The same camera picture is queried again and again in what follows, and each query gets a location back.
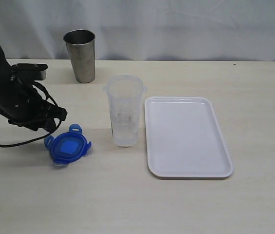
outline measuring cup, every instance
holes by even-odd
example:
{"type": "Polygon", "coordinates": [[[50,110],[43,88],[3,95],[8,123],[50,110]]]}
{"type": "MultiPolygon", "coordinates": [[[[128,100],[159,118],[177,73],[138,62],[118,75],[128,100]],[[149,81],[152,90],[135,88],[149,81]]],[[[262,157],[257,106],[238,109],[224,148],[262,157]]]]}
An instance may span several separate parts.
{"type": "Polygon", "coordinates": [[[107,92],[113,142],[122,147],[134,145],[138,139],[139,116],[144,87],[135,76],[112,77],[104,90],[107,92]]]}

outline white tray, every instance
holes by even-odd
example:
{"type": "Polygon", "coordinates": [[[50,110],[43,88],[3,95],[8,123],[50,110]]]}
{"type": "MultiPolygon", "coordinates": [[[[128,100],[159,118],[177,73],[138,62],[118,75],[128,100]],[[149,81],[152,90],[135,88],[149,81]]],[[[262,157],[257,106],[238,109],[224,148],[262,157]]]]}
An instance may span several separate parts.
{"type": "Polygon", "coordinates": [[[212,104],[201,97],[145,101],[147,159],[161,178],[217,178],[233,173],[212,104]]]}

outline blue lid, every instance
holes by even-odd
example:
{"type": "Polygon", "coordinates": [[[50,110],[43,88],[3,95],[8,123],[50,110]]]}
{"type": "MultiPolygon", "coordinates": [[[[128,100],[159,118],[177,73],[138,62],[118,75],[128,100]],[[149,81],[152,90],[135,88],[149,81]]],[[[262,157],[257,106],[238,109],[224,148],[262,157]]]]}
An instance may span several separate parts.
{"type": "Polygon", "coordinates": [[[56,138],[46,137],[44,145],[50,151],[55,164],[69,164],[86,155],[92,143],[87,143],[78,124],[72,124],[69,127],[69,132],[56,138]]]}

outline metal tumbler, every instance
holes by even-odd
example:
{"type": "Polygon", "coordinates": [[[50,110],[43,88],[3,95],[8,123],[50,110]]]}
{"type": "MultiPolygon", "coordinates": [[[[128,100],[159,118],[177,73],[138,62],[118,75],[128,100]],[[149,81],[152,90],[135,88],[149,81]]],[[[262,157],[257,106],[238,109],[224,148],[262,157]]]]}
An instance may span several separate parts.
{"type": "Polygon", "coordinates": [[[95,34],[89,30],[73,30],[64,36],[75,78],[80,83],[95,79],[95,34]]]}

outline white tabletop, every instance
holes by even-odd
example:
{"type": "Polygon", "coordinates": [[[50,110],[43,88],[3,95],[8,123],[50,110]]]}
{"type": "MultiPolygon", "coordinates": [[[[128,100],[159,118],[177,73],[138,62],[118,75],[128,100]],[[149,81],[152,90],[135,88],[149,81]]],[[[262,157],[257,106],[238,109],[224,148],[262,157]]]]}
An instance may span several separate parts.
{"type": "MultiPolygon", "coordinates": [[[[96,79],[75,81],[68,60],[9,60],[49,65],[43,84],[68,111],[92,153],[64,170],[51,167],[43,142],[0,148],[0,233],[275,233],[275,62],[97,61],[96,79]],[[117,74],[140,77],[149,96],[200,96],[213,103],[234,174],[221,181],[159,180],[139,142],[113,144],[103,85],[117,74]]],[[[43,131],[0,116],[0,142],[43,131]]]]}

